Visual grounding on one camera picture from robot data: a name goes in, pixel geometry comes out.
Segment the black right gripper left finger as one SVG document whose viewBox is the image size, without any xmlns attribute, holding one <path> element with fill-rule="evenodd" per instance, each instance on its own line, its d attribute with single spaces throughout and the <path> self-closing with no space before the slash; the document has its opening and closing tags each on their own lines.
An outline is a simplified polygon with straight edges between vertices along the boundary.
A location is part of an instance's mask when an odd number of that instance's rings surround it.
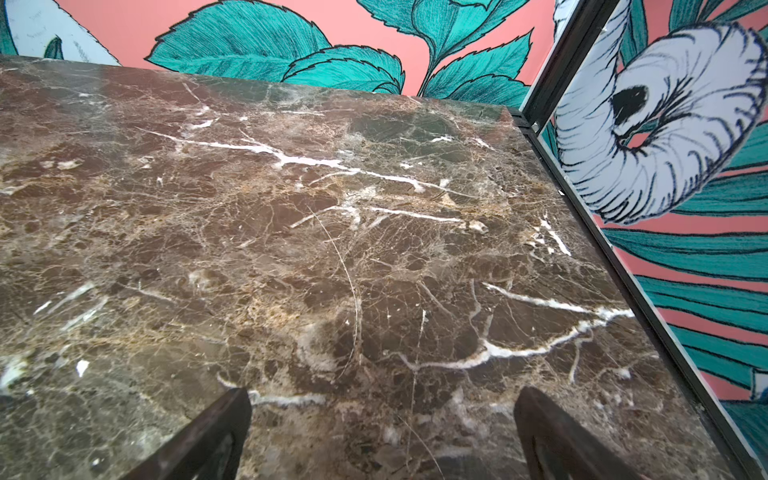
<svg viewBox="0 0 768 480">
<path fill-rule="evenodd" d="M 234 479 L 252 406 L 244 388 L 227 390 L 126 479 Z"/>
</svg>

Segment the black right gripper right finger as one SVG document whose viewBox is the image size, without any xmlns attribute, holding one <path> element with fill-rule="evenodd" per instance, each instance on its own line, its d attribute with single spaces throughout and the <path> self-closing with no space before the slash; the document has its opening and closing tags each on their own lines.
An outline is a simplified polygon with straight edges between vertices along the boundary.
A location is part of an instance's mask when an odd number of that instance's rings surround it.
<svg viewBox="0 0 768 480">
<path fill-rule="evenodd" d="M 642 477 L 535 387 L 520 391 L 514 420 L 532 479 Z"/>
</svg>

